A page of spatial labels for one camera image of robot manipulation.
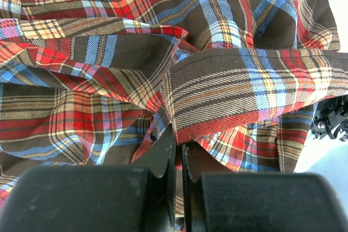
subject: black cable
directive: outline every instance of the black cable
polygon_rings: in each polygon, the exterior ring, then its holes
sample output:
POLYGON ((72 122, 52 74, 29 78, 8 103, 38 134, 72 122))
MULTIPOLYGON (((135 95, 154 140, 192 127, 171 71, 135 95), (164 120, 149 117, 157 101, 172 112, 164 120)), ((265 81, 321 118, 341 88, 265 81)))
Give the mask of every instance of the black cable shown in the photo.
POLYGON ((327 135, 330 137, 331 140, 336 139, 333 135, 332 132, 330 131, 329 127, 328 127, 328 120, 325 121, 325 130, 327 135))
POLYGON ((334 131, 333 136, 335 137, 335 139, 337 138, 337 135, 339 133, 339 131, 345 127, 346 125, 348 125, 348 119, 345 119, 344 121, 341 122, 340 125, 337 126, 337 129, 334 131))

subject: black mechanical object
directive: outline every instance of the black mechanical object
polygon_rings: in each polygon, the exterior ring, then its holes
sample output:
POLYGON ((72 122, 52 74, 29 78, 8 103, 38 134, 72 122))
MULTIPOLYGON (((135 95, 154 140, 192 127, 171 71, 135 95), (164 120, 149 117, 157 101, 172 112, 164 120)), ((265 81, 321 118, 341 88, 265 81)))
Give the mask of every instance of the black mechanical object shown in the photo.
MULTIPOLYGON (((326 135, 336 139, 340 131, 348 130, 348 95, 324 100, 318 104, 311 125, 315 138, 322 139, 326 135)), ((348 133, 340 138, 348 140, 348 133)))
MULTIPOLYGON (((39 167, 19 179, 0 232, 170 231, 176 143, 169 126, 129 166, 39 167)), ((186 232, 346 232, 327 183, 307 174, 236 174, 182 145, 186 232)))

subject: plaid fabric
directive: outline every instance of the plaid fabric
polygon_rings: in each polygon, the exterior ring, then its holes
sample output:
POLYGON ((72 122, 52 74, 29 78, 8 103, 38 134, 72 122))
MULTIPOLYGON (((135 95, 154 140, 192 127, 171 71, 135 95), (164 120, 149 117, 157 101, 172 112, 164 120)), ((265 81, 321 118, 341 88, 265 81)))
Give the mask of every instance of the plaid fabric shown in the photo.
POLYGON ((0 15, 0 207, 28 167, 128 164, 168 123, 233 171, 292 172, 316 103, 348 90, 327 0, 0 0, 0 15))

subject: screw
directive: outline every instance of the screw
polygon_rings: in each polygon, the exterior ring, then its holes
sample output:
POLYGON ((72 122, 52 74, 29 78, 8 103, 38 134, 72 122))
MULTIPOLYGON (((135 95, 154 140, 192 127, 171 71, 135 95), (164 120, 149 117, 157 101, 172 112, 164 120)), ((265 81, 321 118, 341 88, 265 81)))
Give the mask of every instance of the screw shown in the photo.
POLYGON ((325 128, 325 124, 323 122, 318 122, 318 128, 319 129, 324 129, 325 128))

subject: folded fabric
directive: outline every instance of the folded fabric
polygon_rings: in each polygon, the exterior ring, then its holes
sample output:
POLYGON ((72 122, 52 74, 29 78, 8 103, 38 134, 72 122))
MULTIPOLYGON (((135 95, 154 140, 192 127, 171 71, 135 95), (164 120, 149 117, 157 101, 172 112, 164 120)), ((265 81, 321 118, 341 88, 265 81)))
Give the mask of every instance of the folded fabric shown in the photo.
POLYGON ((172 123, 232 171, 293 172, 347 92, 327 0, 0 0, 0 208, 32 166, 128 164, 172 123))

